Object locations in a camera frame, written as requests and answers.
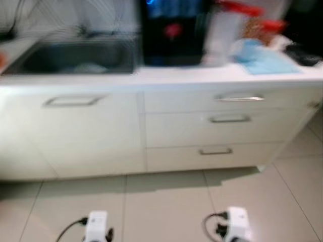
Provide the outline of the light blue cloth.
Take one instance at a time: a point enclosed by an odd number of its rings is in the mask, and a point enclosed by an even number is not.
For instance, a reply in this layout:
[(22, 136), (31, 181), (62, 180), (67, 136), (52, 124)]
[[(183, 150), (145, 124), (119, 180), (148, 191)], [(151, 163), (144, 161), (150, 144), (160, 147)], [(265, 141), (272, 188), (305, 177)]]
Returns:
[(255, 38), (235, 41), (232, 54), (233, 61), (252, 75), (300, 73), (299, 68), (286, 57), (268, 49)]

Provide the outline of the white container red lid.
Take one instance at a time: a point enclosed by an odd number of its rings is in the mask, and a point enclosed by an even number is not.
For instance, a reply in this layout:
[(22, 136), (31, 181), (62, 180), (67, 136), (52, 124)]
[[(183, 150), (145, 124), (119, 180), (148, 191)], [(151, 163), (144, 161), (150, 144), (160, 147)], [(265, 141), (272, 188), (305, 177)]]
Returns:
[(260, 18), (264, 9), (237, 0), (215, 0), (214, 14), (210, 19), (201, 63), (219, 67), (231, 59), (233, 44), (242, 39), (247, 21)]

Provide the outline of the white drawer front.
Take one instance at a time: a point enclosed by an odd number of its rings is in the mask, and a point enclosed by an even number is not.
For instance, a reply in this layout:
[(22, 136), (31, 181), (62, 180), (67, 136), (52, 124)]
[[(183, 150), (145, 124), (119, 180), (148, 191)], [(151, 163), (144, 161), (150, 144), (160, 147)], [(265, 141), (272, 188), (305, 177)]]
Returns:
[[(251, 122), (211, 123), (212, 116), (247, 115)], [(298, 110), (210, 111), (148, 114), (149, 147), (189, 147), (284, 141), (304, 113)]]
[[(266, 164), (281, 143), (213, 145), (203, 147), (148, 148), (148, 171), (205, 170)], [(200, 155), (201, 148), (229, 147), (233, 154)]]
[[(262, 95), (265, 101), (224, 103), (215, 100), (217, 95), (244, 97)], [(270, 88), (256, 90), (194, 91), (194, 92), (148, 92), (144, 94), (148, 113), (183, 111), (251, 110), (259, 108), (305, 107), (321, 99), (318, 88)]]

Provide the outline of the black countertop water dispenser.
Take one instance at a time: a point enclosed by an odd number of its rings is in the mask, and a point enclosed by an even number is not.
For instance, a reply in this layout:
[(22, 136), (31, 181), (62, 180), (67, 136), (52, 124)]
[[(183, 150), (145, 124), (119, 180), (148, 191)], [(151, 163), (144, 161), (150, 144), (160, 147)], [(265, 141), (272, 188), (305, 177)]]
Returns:
[(196, 66), (204, 55), (211, 0), (137, 0), (143, 62)]

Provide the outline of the brown jar red lid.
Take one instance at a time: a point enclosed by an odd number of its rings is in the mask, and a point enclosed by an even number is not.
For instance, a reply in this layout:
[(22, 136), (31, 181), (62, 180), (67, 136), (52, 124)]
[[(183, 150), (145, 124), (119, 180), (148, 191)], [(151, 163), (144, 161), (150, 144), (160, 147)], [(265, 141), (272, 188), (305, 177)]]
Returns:
[(242, 38), (258, 39), (263, 45), (270, 46), (287, 25), (282, 20), (251, 18), (245, 25)]

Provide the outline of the black flat countertop appliance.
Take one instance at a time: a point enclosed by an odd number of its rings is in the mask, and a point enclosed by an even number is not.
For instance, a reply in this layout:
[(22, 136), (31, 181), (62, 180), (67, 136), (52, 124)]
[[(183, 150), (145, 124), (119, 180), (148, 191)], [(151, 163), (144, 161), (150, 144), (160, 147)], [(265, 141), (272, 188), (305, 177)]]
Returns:
[(300, 66), (313, 67), (323, 61), (321, 56), (305, 51), (299, 44), (289, 44), (283, 52)]

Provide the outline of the stainless steel kitchen sink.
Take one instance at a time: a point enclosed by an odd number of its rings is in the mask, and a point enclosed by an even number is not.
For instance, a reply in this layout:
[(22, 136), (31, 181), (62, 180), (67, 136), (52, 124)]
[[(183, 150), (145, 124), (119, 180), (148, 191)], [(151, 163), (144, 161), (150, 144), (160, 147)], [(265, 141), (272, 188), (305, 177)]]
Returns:
[(133, 74), (139, 50), (131, 40), (39, 41), (2, 71), (17, 75)]

